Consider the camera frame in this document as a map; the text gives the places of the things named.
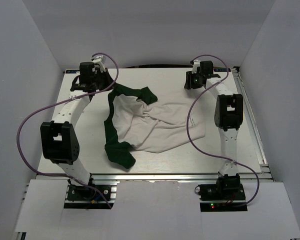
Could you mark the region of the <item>white green-sleeved t-shirt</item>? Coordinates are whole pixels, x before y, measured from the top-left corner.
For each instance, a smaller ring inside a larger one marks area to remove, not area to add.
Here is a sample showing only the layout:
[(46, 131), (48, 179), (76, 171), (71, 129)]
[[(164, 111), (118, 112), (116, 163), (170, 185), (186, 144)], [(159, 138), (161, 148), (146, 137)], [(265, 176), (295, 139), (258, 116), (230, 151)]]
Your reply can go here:
[(125, 169), (136, 159), (132, 150), (159, 154), (205, 137), (206, 123), (195, 93), (178, 89), (155, 95), (149, 87), (117, 84), (108, 94), (104, 150), (110, 162)]

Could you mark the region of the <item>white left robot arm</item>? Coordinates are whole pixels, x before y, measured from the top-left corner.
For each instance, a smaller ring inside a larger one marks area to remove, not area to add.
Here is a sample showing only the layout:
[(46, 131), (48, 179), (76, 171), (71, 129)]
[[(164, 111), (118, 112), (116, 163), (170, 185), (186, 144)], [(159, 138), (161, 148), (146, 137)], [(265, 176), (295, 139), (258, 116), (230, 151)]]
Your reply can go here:
[(91, 174), (79, 160), (80, 144), (75, 126), (92, 101), (91, 93), (106, 89), (113, 81), (101, 56), (80, 63), (79, 75), (71, 83), (68, 102), (50, 122), (40, 126), (43, 157), (61, 168), (73, 181), (80, 181), (78, 193), (86, 200), (95, 196), (96, 187), (89, 183)]

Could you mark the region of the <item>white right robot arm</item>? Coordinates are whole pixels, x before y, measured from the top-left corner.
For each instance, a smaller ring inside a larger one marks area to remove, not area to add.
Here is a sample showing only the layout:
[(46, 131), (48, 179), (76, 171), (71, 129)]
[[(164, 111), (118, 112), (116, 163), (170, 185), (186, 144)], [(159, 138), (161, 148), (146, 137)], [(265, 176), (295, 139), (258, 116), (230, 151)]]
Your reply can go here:
[(192, 70), (186, 72), (184, 88), (187, 90), (205, 88), (216, 99), (214, 123), (220, 136), (221, 155), (199, 150), (209, 157), (224, 160), (218, 171), (215, 187), (216, 195), (226, 200), (240, 187), (240, 175), (237, 166), (237, 137), (243, 123), (243, 96), (234, 93), (223, 83), (225, 80), (214, 73), (213, 62), (192, 60)]

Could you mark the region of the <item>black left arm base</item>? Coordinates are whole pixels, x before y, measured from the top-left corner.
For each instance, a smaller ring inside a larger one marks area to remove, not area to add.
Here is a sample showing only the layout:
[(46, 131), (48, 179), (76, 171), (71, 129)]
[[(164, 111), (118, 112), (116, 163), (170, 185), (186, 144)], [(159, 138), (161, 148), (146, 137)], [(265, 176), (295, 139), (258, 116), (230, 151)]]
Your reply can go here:
[(68, 180), (63, 208), (109, 210), (113, 207), (117, 193), (117, 181), (91, 179), (89, 185), (98, 189), (101, 193), (77, 182)]

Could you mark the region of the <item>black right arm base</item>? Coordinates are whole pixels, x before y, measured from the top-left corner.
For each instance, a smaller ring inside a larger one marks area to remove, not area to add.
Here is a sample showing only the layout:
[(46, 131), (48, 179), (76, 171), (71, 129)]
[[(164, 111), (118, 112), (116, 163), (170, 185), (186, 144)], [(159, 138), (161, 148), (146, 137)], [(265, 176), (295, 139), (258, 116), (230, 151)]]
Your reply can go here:
[(243, 185), (238, 189), (223, 190), (219, 192), (216, 184), (199, 184), (194, 188), (199, 196), (200, 211), (213, 212), (246, 212), (246, 195)]

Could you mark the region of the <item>blue right corner label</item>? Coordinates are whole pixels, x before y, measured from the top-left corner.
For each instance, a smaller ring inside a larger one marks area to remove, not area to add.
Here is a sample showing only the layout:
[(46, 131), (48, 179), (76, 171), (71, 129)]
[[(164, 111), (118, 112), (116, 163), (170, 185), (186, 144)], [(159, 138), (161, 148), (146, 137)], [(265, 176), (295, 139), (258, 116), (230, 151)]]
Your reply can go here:
[(225, 73), (229, 72), (230, 73), (231, 69), (230, 68), (214, 68), (213, 71), (214, 72), (225, 72)]

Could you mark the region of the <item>blue table corner label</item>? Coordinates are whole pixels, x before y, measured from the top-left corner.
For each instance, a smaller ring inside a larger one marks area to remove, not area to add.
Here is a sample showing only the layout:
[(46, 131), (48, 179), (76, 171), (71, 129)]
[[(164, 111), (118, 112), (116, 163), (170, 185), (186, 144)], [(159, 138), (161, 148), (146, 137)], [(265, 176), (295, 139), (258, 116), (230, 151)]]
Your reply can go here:
[(67, 69), (65, 74), (79, 74), (80, 71), (78, 69)]

